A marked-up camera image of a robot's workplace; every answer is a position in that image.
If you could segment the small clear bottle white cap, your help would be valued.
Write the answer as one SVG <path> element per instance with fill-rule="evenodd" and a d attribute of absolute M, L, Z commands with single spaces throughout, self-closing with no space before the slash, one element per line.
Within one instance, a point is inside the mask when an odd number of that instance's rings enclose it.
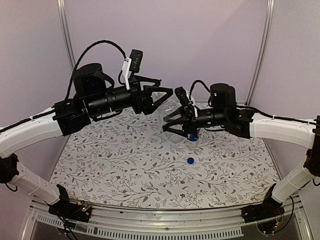
<path fill-rule="evenodd" d="M 183 136 L 163 130 L 163 126 L 165 124 L 168 124 L 169 122 L 181 117 L 179 112 L 180 106 L 180 103 L 176 99 L 170 97 L 165 100 L 155 111 L 161 132 L 164 134 L 167 141 L 172 144 L 181 144 L 186 140 L 186 138 Z"/>

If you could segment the clear plastic Pepsi bottle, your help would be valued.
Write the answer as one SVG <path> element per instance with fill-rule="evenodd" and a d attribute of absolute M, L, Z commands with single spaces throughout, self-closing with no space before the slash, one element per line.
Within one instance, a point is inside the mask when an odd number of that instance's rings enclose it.
<path fill-rule="evenodd" d="M 190 149 L 196 148 L 198 146 L 199 136 L 200 136 L 199 129 L 196 132 L 189 133 L 187 135 L 187 142 L 185 143 L 185 146 Z"/>

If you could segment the blue bottle cap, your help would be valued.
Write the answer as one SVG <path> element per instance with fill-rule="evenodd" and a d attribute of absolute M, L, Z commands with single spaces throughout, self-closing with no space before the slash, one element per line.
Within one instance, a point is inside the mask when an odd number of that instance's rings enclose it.
<path fill-rule="evenodd" d="M 189 158 L 187 159 L 187 163 L 188 163 L 189 165 L 193 165 L 193 164 L 195 163 L 194 158 L 189 157 Z"/>

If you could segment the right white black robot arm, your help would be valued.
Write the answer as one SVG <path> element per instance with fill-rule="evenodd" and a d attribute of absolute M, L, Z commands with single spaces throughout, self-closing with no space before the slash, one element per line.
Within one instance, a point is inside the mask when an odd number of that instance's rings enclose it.
<path fill-rule="evenodd" d="M 295 119 L 264 113 L 254 107 L 239 106 L 235 88 L 226 83 L 210 86 L 210 107 L 197 109 L 191 95 L 182 88 L 175 94 L 181 106 L 164 117 L 162 129 L 190 140 L 198 139 L 201 128 L 221 126 L 222 130 L 245 139 L 263 138 L 292 143 L 307 149 L 305 162 L 270 188 L 259 206 L 262 218 L 269 218 L 283 203 L 320 175 L 320 119 Z"/>

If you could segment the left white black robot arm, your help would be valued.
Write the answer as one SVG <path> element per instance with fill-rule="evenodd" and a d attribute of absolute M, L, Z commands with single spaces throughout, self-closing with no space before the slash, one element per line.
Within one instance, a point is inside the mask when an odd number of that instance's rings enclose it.
<path fill-rule="evenodd" d="M 119 115 L 126 108 L 132 108 L 136 114 L 152 114 L 173 90 L 161 87 L 158 79 L 136 75 L 137 71 L 138 67 L 126 59 L 120 71 L 125 84 L 117 87 L 101 64 L 84 65 L 71 76 L 75 87 L 73 98 L 1 128 L 0 182 L 25 190 L 54 206 L 63 217 L 70 217 L 75 210 L 66 189 L 28 170 L 16 152 L 47 139 L 77 133 L 92 122 Z"/>

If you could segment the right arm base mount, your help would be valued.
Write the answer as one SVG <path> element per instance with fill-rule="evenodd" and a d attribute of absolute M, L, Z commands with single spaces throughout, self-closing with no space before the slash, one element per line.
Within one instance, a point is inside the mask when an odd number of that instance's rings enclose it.
<path fill-rule="evenodd" d="M 241 209 L 241 217 L 245 223 L 258 222 L 257 229 L 263 234 L 273 234 L 285 213 L 281 203 L 265 199 L 262 203 L 251 204 Z"/>

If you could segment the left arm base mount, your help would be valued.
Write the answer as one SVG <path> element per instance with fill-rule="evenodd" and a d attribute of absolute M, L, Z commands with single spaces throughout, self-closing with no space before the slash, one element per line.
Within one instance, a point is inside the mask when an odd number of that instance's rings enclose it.
<path fill-rule="evenodd" d="M 59 190 L 59 201 L 49 204 L 48 212 L 61 218 L 88 223 L 92 214 L 92 205 L 83 200 L 77 203 L 71 202 L 67 190 L 57 184 Z"/>

